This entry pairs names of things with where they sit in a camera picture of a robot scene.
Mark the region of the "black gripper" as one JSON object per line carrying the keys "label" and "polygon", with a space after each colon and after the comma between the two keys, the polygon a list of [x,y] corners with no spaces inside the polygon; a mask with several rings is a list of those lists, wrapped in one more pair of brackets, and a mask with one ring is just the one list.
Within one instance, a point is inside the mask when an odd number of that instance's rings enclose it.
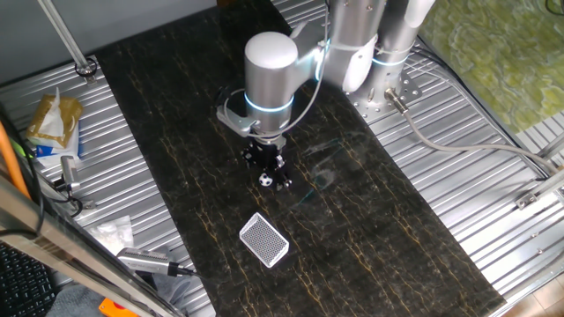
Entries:
{"label": "black gripper", "polygon": [[282,148],[275,144],[261,144],[251,141],[244,148],[241,155],[247,166],[274,167],[275,188],[280,191],[289,188],[293,182],[290,179],[286,161],[282,156]]}

